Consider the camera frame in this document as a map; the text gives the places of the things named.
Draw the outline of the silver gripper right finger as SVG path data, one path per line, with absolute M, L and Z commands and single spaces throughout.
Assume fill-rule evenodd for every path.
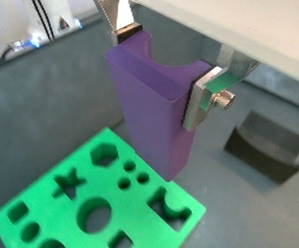
M 210 71 L 193 84 L 183 126 L 193 132 L 214 107 L 229 109 L 235 94 L 229 88 L 255 70 L 259 62 L 227 45 L 221 45 Z

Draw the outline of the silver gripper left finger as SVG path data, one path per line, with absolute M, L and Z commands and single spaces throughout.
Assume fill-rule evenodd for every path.
M 97 7 L 107 22 L 113 44 L 118 46 L 143 30 L 135 21 L 130 0 L 97 0 Z

